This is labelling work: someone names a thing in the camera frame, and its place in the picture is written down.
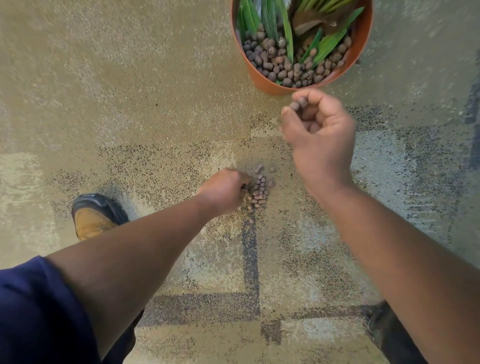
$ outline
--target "pile of clay pebbles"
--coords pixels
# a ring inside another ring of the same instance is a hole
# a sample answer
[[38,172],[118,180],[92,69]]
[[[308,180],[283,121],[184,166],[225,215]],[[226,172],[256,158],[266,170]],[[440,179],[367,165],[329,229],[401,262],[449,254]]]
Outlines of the pile of clay pebbles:
[[[275,182],[269,180],[266,175],[259,174],[263,170],[263,165],[260,164],[255,169],[256,178],[248,186],[247,199],[249,201],[248,210],[255,212],[258,209],[265,209],[265,203],[269,194],[268,189],[275,187]],[[271,172],[275,172],[275,168],[270,168]]]
[[313,68],[313,58],[317,48],[312,48],[304,62],[300,62],[305,54],[301,49],[296,55],[296,63],[292,64],[287,57],[287,41],[282,36],[278,43],[266,37],[263,24],[258,27],[258,32],[245,34],[243,51],[250,63],[272,82],[281,82],[285,87],[301,88],[320,83],[329,76],[335,68],[345,64],[344,56],[352,46],[352,39],[346,36],[338,46],[318,66]]

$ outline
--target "green leaf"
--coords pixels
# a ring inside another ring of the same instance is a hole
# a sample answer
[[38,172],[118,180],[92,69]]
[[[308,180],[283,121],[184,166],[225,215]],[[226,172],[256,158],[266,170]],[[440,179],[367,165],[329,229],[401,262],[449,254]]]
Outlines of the green leaf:
[[310,0],[302,0],[302,2],[300,3],[300,6],[297,9],[297,11],[301,12],[301,11],[305,10],[305,8],[307,7],[309,2],[310,2]]
[[342,38],[347,33],[347,29],[352,24],[352,22],[360,15],[365,7],[355,9],[355,11],[350,15],[349,19],[343,26],[343,29],[337,31],[334,34],[330,34],[324,37],[318,44],[318,54],[313,59],[313,66],[316,67],[321,61],[325,59],[326,56],[336,47],[336,45],[342,40]]
[[278,40],[276,31],[276,4],[275,0],[262,0],[262,22],[265,27],[267,36],[271,39]]
[[245,28],[251,35],[257,33],[258,25],[260,24],[260,18],[257,10],[252,4],[252,0],[240,0],[240,6],[242,7],[242,15],[245,21]]
[[325,0],[320,0],[317,5],[315,5],[315,10],[319,11],[324,5]]
[[341,2],[337,3],[336,5],[332,6],[331,8],[328,8],[327,12],[333,12],[335,10],[337,10],[339,7],[341,6],[344,6],[346,4],[348,4],[349,2],[351,2],[353,0],[342,0]]
[[307,6],[305,6],[305,10],[311,9],[317,5],[318,0],[310,0]]
[[293,35],[290,20],[288,19],[287,8],[285,7],[283,0],[276,0],[276,3],[280,9],[280,14],[282,15],[283,29],[285,30],[285,39],[287,40],[287,57],[290,62],[293,63]]
[[307,51],[305,52],[305,54],[301,58],[300,63],[304,63],[305,60],[308,58],[308,55],[309,55],[310,51],[314,48],[317,48],[318,42],[320,42],[321,37],[322,37],[322,29],[319,28],[318,31],[317,31],[317,34],[315,35],[315,38],[313,39],[313,41],[310,44],[310,46],[308,47]]
[[253,22],[252,14],[250,13],[250,9],[247,1],[248,0],[240,0],[240,7],[242,8],[241,13],[243,15],[245,28],[248,30],[250,34],[255,34],[257,29],[255,28],[255,24]]
[[272,28],[273,33],[273,36],[269,36],[269,38],[273,38],[278,42],[278,32],[276,31],[276,0],[267,0],[267,7],[270,27]]
[[245,41],[245,21],[243,19],[243,7],[240,5],[239,10],[237,12],[237,29],[239,30],[240,33],[240,41],[243,42]]
[[255,32],[252,33],[252,35],[253,35],[257,32],[258,26],[260,25],[260,23],[262,21],[260,20],[260,16],[258,15],[257,9],[255,8],[255,5],[253,4],[252,0],[247,0],[247,2],[248,2],[248,6],[250,8],[250,12],[252,13],[253,24],[255,25]]
[[321,7],[320,12],[326,12],[328,9],[330,9],[332,6],[336,5],[340,1],[343,1],[343,0],[330,0],[330,1],[327,0],[325,5]]

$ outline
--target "tan boot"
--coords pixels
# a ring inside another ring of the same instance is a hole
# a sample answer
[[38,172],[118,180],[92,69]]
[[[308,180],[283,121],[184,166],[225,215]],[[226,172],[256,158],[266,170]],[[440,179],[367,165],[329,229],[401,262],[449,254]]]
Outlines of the tan boot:
[[121,206],[101,194],[78,196],[72,203],[72,217],[80,241],[128,222]]

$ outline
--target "plant leaf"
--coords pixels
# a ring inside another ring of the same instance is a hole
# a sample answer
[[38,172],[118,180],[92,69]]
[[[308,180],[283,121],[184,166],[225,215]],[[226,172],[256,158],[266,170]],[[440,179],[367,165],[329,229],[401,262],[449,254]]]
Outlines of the plant leaf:
[[293,63],[293,35],[290,20],[288,19],[287,8],[285,7],[283,0],[276,0],[276,3],[280,9],[280,14],[282,15],[283,29],[285,30],[285,39],[287,40],[287,57],[290,62]]
[[326,12],[328,9],[330,9],[332,6],[336,5],[340,1],[342,0],[327,0],[325,5],[321,7],[320,11]]
[[276,31],[275,0],[262,0],[262,22],[264,24],[267,36],[278,41],[278,32]]
[[324,5],[324,3],[325,3],[325,0],[320,0],[317,3],[317,5],[315,5],[315,10],[319,11],[322,8],[322,6]]
[[252,33],[253,35],[257,32],[258,26],[262,21],[260,20],[260,16],[258,15],[257,9],[255,8],[255,5],[253,4],[252,0],[247,0],[247,2],[250,8],[250,12],[252,13],[253,25],[255,26],[255,31]]
[[338,2],[337,4],[335,4],[334,6],[328,8],[327,12],[333,12],[335,10],[337,10],[338,8],[348,4],[349,2],[352,2],[353,0],[342,0],[341,2]]
[[315,35],[315,38],[313,39],[312,43],[310,44],[310,46],[306,50],[305,54],[303,55],[303,57],[301,58],[299,63],[304,63],[305,60],[308,58],[308,55],[309,55],[310,51],[314,48],[317,48],[318,42],[320,42],[321,37],[322,37],[322,29],[320,28],[320,29],[317,30],[317,34]]
[[320,43],[318,44],[318,54],[315,56],[313,59],[313,66],[316,67],[317,64],[319,64],[321,61],[325,59],[326,56],[333,50],[333,48],[336,47],[336,45],[342,40],[342,38],[345,36],[347,33],[347,29],[352,24],[352,22],[357,18],[357,16],[360,15],[360,13],[363,11],[365,7],[362,6],[361,8],[356,9],[347,22],[345,23],[344,27],[342,30],[330,34],[326,37],[324,37]]
[[319,0],[310,0],[309,3],[307,4],[307,6],[305,7],[305,10],[314,8],[315,5],[317,5],[318,1]]
[[335,33],[343,29],[343,25],[355,9],[356,3],[357,0],[349,0],[348,5],[341,6],[331,13],[318,12],[313,9],[296,12],[292,19],[293,31],[296,35],[301,36],[320,25],[325,35]]
[[239,10],[237,12],[237,29],[239,30],[240,33],[240,41],[243,42],[245,41],[245,21],[243,19],[243,7],[242,5],[239,6]]
[[273,39],[278,42],[278,32],[276,30],[276,0],[267,0],[268,18],[273,32]]
[[242,7],[242,15],[245,21],[245,28],[249,31],[250,34],[255,34],[257,28],[252,18],[252,13],[248,5],[248,0],[240,0],[240,6]]
[[300,3],[300,6],[297,9],[297,11],[301,12],[301,11],[305,10],[305,8],[307,7],[309,2],[310,2],[310,0],[302,0],[302,2]]

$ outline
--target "forearm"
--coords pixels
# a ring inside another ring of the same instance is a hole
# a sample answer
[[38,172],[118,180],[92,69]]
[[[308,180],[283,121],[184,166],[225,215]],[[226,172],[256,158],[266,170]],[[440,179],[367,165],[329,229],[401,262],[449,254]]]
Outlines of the forearm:
[[84,304],[101,357],[214,216],[195,196],[48,256]]
[[354,186],[322,196],[320,204],[426,359],[476,360],[479,271]]

